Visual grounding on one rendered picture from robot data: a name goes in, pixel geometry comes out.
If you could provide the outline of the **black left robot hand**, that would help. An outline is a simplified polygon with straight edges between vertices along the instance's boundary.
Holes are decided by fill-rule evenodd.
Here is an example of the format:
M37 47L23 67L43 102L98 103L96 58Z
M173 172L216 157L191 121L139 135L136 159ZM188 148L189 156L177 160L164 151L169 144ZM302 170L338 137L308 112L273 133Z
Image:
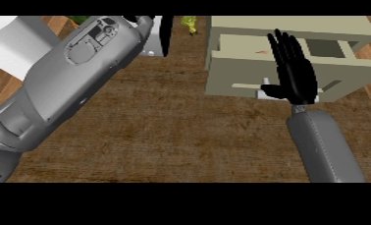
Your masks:
M139 56L166 57L170 51L173 16L124 16L129 25L127 60Z

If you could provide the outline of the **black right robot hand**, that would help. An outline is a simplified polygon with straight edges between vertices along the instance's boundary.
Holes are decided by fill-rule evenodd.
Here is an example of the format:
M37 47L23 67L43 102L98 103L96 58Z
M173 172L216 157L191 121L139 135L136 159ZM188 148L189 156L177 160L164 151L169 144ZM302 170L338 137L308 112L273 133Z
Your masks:
M277 63L280 84L264 84L266 94L288 99L294 105L311 105L319 96L316 69L298 38L280 29L267 34Z

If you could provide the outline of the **yellow-green vegetable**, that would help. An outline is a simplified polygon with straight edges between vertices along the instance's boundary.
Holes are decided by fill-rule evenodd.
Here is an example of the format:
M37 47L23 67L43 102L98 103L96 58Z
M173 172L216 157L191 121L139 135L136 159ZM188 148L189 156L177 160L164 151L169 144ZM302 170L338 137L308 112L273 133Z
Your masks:
M182 18L182 25L189 28L191 34L198 33L196 22L198 22L198 17L196 16L185 16Z

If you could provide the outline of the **beige wooden cabinet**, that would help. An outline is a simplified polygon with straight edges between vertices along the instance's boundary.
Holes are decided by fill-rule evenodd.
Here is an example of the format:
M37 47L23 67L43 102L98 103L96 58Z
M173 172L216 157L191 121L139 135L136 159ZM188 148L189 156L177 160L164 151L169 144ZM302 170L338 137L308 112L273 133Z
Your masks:
M208 57L220 49L223 34L267 38L277 28L305 40L302 47L316 57L345 57L371 43L366 16L213 16L208 28Z

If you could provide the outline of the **green leafy vegetable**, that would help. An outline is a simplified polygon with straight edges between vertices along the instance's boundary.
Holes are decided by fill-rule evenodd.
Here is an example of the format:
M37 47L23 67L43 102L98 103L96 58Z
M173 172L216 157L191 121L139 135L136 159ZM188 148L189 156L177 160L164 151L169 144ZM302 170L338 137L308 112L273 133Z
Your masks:
M73 21L82 25L88 19L89 19L89 16L68 16L70 19L73 19Z

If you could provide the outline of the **white and grey appliance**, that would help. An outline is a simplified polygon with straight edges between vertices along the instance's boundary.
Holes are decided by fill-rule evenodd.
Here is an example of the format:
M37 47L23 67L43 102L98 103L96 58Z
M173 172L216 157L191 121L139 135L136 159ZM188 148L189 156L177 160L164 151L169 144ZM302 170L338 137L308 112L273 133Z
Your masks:
M0 70L21 81L58 44L40 16L0 16Z

